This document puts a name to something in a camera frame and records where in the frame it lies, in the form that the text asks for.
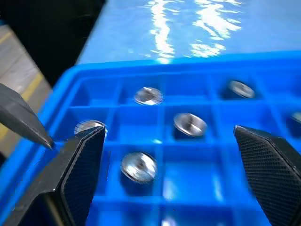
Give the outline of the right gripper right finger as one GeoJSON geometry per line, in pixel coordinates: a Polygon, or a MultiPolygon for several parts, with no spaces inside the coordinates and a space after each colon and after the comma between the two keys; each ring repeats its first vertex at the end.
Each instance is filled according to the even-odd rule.
{"type": "Polygon", "coordinates": [[[236,125],[249,186],[271,226],[301,226],[301,154],[283,137],[236,125]]]}

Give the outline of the small metal nut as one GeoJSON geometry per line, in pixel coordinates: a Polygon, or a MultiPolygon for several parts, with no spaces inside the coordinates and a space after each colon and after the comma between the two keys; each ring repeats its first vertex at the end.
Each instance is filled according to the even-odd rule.
{"type": "Polygon", "coordinates": [[[95,127],[104,127],[105,128],[105,137],[107,137],[108,130],[106,128],[106,125],[97,120],[85,120],[85,121],[80,121],[74,128],[74,134],[78,134],[82,131],[89,130],[95,127]]]}

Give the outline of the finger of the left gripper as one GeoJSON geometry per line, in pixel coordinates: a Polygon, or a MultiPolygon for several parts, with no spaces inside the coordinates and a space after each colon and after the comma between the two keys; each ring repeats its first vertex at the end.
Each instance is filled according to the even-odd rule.
{"type": "Polygon", "coordinates": [[[54,142],[22,96],[0,83],[0,123],[18,135],[46,148],[54,142]]]}

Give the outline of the blue plastic compartment tray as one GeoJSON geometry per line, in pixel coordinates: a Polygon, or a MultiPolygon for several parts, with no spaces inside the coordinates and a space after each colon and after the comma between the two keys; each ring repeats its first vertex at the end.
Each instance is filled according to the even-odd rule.
{"type": "Polygon", "coordinates": [[[23,138],[0,169],[0,226],[85,120],[108,130],[85,226],[271,226],[249,186],[234,127],[283,137],[301,154],[301,127],[290,120],[296,111],[301,51],[76,65],[37,115],[53,148],[23,138]],[[230,81],[251,87],[255,98],[232,98],[230,81]],[[136,103],[143,87],[160,90],[163,102],[136,103]],[[205,135],[176,135],[179,113],[203,119],[205,135]],[[157,161],[150,183],[122,174],[121,161],[133,152],[157,161]]]}

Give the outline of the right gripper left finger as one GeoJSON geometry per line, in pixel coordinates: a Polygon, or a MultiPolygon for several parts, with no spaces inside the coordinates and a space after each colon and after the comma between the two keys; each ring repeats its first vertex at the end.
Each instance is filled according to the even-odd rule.
{"type": "Polygon", "coordinates": [[[32,181],[4,226],[85,226],[105,134],[101,125],[70,138],[32,181]]]}

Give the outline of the metal roller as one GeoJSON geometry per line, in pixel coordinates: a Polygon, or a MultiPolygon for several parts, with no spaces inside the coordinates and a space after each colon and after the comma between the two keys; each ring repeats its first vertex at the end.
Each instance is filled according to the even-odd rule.
{"type": "Polygon", "coordinates": [[[133,182],[150,183],[157,175],[157,161],[144,152],[126,154],[120,165],[122,174],[133,182]]]}
{"type": "Polygon", "coordinates": [[[134,100],[141,105],[159,105],[163,102],[163,95],[156,88],[143,87],[136,92],[134,100]]]}
{"type": "Polygon", "coordinates": [[[240,81],[230,81],[228,89],[232,98],[255,98],[255,91],[240,81]]]}
{"type": "Polygon", "coordinates": [[[301,127],[301,111],[293,112],[290,116],[292,127],[299,128],[301,127]]]}
{"type": "Polygon", "coordinates": [[[191,113],[179,113],[174,117],[176,135],[188,137],[201,137],[207,130],[206,122],[191,113]]]}

